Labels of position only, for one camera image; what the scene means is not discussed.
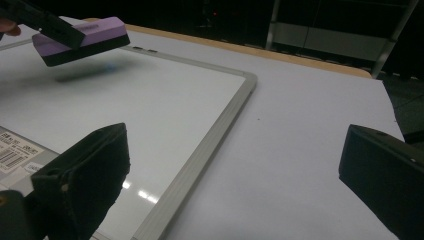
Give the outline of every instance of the sticker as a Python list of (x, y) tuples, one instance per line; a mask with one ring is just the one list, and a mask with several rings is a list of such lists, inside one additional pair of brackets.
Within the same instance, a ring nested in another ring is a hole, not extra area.
[(30, 173), (35, 173), (35, 172), (38, 172), (38, 170), (40, 170), (43, 167), (44, 165), (41, 165), (35, 162), (30, 162), (24, 167), (24, 169)]
[(10, 132), (0, 134), (0, 171), (9, 173), (44, 150)]

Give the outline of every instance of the purple eraser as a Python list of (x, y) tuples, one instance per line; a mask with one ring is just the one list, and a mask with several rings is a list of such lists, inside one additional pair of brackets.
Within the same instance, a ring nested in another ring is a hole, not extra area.
[(80, 48), (76, 50), (41, 33), (32, 36), (35, 49), (48, 66), (59, 65), (129, 44), (125, 24), (117, 17), (100, 19), (73, 27), (85, 34)]

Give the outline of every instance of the finger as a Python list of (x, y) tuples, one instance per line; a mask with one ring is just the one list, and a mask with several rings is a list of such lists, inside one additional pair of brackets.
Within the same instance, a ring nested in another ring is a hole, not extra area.
[(9, 35), (9, 36), (18, 36), (20, 34), (21, 34), (21, 29), (18, 26), (15, 26), (15, 28), (6, 32), (6, 35)]
[(15, 27), (16, 27), (15, 22), (9, 19), (0, 17), (0, 32), (8, 32), (13, 30)]

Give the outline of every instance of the barcode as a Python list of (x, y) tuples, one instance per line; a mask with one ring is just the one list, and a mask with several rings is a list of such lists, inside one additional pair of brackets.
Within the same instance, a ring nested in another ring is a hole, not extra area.
[(0, 164), (3, 168), (12, 168), (23, 160), (25, 160), (25, 158), (21, 157), (19, 154), (13, 152), (10, 149), (6, 149), (0, 152)]

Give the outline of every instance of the barcode label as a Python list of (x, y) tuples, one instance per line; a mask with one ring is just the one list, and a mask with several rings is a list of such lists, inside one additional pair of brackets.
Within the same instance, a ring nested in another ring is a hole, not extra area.
[(9, 173), (44, 150), (10, 132), (0, 134), (0, 171)]
[(15, 153), (10, 149), (6, 149), (0, 152), (0, 164), (6, 168), (12, 168), (23, 160), (23, 157), (19, 156), (18, 153)]

